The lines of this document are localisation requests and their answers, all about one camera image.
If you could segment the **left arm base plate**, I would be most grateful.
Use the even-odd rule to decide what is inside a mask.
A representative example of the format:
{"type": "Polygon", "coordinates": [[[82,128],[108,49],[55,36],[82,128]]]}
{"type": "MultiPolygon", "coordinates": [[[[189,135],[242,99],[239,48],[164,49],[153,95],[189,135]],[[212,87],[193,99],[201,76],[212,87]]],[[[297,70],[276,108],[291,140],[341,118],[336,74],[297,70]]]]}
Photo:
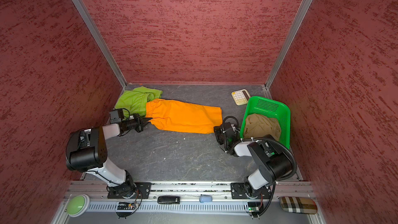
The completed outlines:
{"type": "Polygon", "coordinates": [[[148,199],[152,183],[138,182],[134,184],[134,189],[127,186],[107,187],[108,199],[148,199]]]}

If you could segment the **orange shorts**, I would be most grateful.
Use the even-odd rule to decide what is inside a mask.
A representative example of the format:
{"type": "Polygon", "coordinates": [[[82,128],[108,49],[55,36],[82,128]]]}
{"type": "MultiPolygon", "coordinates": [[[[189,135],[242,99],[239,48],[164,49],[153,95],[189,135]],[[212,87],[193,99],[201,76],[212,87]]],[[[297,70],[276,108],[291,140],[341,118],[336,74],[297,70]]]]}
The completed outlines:
{"type": "Polygon", "coordinates": [[[164,99],[148,102],[146,117],[159,130],[182,133],[211,134],[223,122],[219,107],[164,99]]]}

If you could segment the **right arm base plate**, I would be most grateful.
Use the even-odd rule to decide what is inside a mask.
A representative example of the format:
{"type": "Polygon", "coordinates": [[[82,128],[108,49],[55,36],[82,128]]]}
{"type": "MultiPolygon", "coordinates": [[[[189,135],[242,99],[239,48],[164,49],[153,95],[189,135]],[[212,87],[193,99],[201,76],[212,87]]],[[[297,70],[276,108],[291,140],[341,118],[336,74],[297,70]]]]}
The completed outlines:
{"type": "Polygon", "coordinates": [[[231,183],[231,195],[232,199],[269,199],[271,190],[265,186],[254,189],[248,182],[231,183]]]}

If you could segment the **lime green shorts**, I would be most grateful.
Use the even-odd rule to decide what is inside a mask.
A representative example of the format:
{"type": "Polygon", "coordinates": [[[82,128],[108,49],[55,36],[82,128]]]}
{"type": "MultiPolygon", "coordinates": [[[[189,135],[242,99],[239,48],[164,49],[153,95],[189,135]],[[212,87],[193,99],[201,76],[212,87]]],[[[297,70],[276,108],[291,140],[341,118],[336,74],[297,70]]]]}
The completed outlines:
{"type": "Polygon", "coordinates": [[[126,90],[119,98],[115,105],[115,109],[123,109],[125,117],[133,114],[139,114],[141,117],[146,116],[146,104],[155,99],[160,99],[163,91],[158,89],[150,89],[146,87],[138,87],[133,90],[126,90]]]}

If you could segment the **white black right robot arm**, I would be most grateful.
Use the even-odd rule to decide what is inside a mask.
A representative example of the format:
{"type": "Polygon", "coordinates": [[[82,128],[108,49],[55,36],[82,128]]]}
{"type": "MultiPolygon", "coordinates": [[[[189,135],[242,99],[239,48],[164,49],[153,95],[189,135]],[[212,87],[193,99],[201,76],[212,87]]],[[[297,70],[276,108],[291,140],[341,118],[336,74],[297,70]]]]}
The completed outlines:
{"type": "Polygon", "coordinates": [[[252,157],[257,169],[241,184],[247,197],[255,199],[278,181],[291,178],[297,171],[292,152],[271,135],[241,139],[234,125],[227,122],[214,127],[219,147],[233,157],[252,157]]]}

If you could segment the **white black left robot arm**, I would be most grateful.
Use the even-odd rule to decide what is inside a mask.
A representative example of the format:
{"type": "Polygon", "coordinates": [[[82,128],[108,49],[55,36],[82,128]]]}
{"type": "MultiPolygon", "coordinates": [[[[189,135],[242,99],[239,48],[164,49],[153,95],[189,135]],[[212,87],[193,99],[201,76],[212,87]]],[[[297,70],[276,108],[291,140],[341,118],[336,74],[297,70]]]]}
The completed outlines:
{"type": "Polygon", "coordinates": [[[109,199],[131,199],[139,196],[148,199],[151,183],[136,184],[127,170],[115,165],[108,158],[106,141],[123,136],[131,130],[142,132],[150,120],[134,114],[132,119],[112,119],[108,125],[72,133],[65,152],[67,168],[94,175],[104,181],[109,199]]]}

